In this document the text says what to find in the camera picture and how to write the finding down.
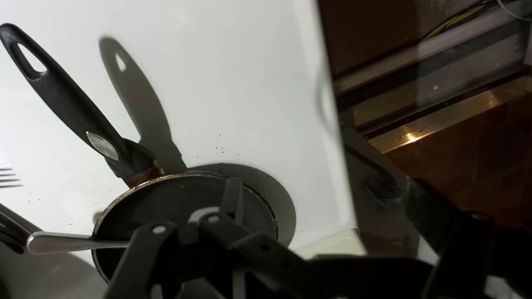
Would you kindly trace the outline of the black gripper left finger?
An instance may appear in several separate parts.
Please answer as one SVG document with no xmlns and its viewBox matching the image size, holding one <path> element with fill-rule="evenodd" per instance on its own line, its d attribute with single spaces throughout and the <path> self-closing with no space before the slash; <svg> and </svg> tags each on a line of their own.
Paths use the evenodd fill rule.
<svg viewBox="0 0 532 299">
<path fill-rule="evenodd" d="M 138 228 L 108 284 L 105 299 L 176 299 L 181 286 L 166 264 L 176 230 L 168 223 Z"/>
</svg>

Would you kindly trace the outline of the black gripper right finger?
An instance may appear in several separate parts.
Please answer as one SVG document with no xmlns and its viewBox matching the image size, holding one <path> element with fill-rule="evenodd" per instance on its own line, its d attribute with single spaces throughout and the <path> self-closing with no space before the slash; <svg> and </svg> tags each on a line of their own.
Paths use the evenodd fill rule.
<svg viewBox="0 0 532 299">
<path fill-rule="evenodd" d="M 409 258 L 321 255 L 303 259 L 223 213 L 200 220 L 231 299 L 422 299 L 432 268 Z"/>
</svg>

